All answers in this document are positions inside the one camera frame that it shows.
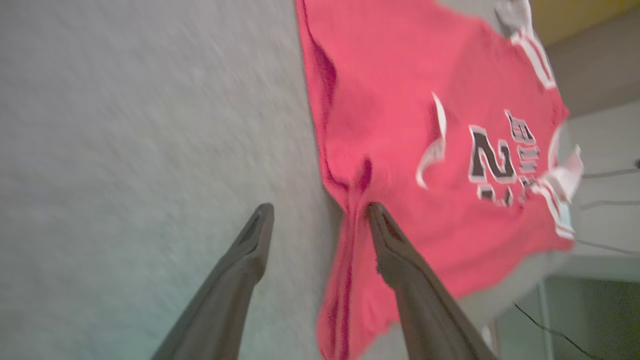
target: gray surface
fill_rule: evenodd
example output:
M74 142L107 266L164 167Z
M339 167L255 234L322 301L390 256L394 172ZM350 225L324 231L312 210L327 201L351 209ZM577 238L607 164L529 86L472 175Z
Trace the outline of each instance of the gray surface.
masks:
M271 201L241 357L319 359L339 213L316 158L291 0L2 1L0 358L148 358ZM476 322L495 291L463 301Z

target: red jersey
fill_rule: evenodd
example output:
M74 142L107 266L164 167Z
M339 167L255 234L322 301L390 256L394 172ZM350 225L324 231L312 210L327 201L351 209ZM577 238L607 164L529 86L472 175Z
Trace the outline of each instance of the red jersey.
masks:
M398 321L364 213L385 205L454 297L568 250L581 162L531 30L510 39L428 0L296 0L319 163L344 219L317 331L354 359Z

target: cable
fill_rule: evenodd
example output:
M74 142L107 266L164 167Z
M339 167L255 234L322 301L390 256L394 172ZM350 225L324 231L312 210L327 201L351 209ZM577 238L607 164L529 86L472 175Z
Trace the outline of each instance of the cable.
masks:
M596 355L593 355L593 354L590 354L590 353L584 351L581 347L578 346L578 344L574 343L570 338L568 338L562 332L559 332L559 331L556 331L556 330L553 330L553 329L549 329L546 326L538 324L538 322L536 320L533 320L533 318L529 314L527 314L523 309L521 309L520 306L518 306L518 304L516 304L515 302L513 303L513 305L515 307L517 307L518 310L520 310L521 313L523 313L526 317L528 317L529 320L531 320L534 324L536 324L540 329L542 329L544 331L547 331L551 335L556 335L556 336L560 336L560 337L564 338L566 341L569 341L571 343L571 345L573 345L576 349L580 350L583 354L587 355L590 359L605 360L603 357L599 357L599 356L596 356Z
M624 169L624 170L598 172L598 173L595 173L595 174L584 174L582 176L582 178L583 179L601 179L603 177L612 177L612 176L620 176L620 175L627 175L627 174L637 174L637 173L640 173L639 169L630 168L630 169Z
M575 240L575 242L581 243L581 244L587 245L587 246L597 247L597 248L600 248L600 249L619 252L621 254L626 254L626 255L631 255L631 256L640 256L640 251L625 250L625 249L620 249L620 248L613 247L613 246L602 245L602 244L599 244L599 243L592 243L590 241L584 241L584 240Z
M593 208L599 208L600 206L638 206L640 200L598 200L587 202L584 205L580 205L579 209L582 211L591 210Z

